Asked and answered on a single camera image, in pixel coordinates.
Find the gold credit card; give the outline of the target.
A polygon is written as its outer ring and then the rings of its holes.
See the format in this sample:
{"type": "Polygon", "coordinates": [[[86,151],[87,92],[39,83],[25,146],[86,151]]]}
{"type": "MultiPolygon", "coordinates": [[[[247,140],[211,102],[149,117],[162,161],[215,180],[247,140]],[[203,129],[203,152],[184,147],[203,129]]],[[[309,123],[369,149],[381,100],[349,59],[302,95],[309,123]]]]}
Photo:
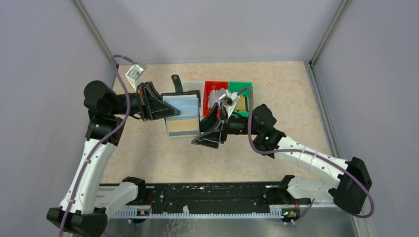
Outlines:
{"type": "Polygon", "coordinates": [[[167,130],[169,133],[198,131],[199,125],[197,119],[178,119],[167,121],[167,130]]]}

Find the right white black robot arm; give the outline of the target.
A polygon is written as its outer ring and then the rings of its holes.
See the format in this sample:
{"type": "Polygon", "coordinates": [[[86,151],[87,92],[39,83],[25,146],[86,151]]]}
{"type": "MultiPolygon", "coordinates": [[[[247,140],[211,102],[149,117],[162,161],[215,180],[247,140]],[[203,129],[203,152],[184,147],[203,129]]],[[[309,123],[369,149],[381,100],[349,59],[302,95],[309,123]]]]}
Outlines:
{"type": "Polygon", "coordinates": [[[193,145],[217,149],[228,135],[246,135],[251,148],[258,154],[294,164],[319,179],[290,176],[278,190],[283,203],[310,198],[331,201],[340,209],[358,218],[369,218],[375,212],[370,188],[372,180],[364,161],[325,155],[311,149],[277,130],[271,110],[262,104],[248,117],[234,113],[227,117],[226,110],[217,113],[218,105],[200,122],[203,132],[192,140],[193,145]]]}

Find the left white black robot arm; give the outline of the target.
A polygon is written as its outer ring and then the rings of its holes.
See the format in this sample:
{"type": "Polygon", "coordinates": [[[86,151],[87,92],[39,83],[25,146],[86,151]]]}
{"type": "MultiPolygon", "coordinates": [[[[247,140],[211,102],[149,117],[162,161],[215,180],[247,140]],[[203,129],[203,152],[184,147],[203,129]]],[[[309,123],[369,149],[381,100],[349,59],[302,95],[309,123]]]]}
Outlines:
{"type": "Polygon", "coordinates": [[[112,190],[103,190],[100,182],[105,168],[129,117],[148,121],[180,114],[151,82],[141,83],[135,93],[118,95],[105,83],[92,81],[84,89],[84,106],[90,121],[81,161],[65,197],[46,216],[60,236],[99,237],[123,206],[132,201],[143,204],[148,199],[146,183],[140,178],[127,177],[112,190]]]}

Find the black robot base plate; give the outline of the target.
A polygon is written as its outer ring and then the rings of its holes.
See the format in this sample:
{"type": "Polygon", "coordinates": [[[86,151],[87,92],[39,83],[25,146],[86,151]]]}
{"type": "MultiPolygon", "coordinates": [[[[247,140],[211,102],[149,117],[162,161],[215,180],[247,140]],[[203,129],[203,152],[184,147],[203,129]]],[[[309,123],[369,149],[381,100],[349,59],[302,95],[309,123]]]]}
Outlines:
{"type": "Polygon", "coordinates": [[[309,204],[296,200],[280,181],[230,183],[149,183],[144,199],[129,205],[151,206],[153,214],[267,214],[272,205],[309,204]]]}

